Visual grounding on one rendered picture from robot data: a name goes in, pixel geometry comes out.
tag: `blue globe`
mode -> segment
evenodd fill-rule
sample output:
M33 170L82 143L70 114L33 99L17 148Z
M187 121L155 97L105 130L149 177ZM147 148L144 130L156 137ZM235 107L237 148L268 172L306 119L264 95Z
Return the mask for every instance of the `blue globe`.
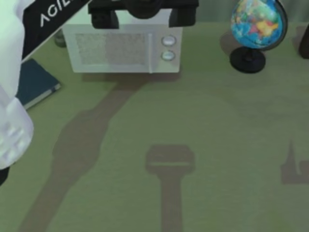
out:
M245 47L267 50L279 44L286 33L284 9L275 0L240 0L231 18L231 30Z

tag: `book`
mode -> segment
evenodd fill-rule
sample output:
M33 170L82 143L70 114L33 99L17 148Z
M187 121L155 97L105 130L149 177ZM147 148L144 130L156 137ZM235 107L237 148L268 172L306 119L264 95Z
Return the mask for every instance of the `book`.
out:
M21 65L19 85L16 97L25 109L29 109L58 89L60 82L47 72L34 59Z

